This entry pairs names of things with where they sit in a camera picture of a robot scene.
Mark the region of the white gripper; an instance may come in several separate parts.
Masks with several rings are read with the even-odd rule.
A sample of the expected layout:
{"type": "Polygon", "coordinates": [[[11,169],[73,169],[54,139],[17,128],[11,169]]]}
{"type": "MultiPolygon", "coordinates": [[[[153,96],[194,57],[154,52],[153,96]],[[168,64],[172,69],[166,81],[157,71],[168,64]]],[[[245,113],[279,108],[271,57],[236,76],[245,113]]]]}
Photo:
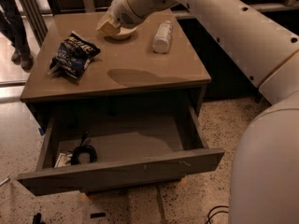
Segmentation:
{"type": "Polygon", "coordinates": [[[144,18],[131,8],[129,0],[113,0],[108,14],[97,23],[96,30],[101,35],[116,35],[121,31],[121,27],[135,28],[144,21],[144,18]]]}

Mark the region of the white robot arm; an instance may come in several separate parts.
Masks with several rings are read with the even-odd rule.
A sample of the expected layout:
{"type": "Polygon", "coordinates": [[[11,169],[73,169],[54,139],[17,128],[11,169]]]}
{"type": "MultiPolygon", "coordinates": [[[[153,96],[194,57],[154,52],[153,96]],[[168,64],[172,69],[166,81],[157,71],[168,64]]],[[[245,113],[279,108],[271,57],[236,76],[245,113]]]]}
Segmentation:
{"type": "Polygon", "coordinates": [[[229,224],[299,224],[299,39],[240,0],[113,0],[98,31],[114,35],[185,6],[270,107],[235,149],[229,224]]]}

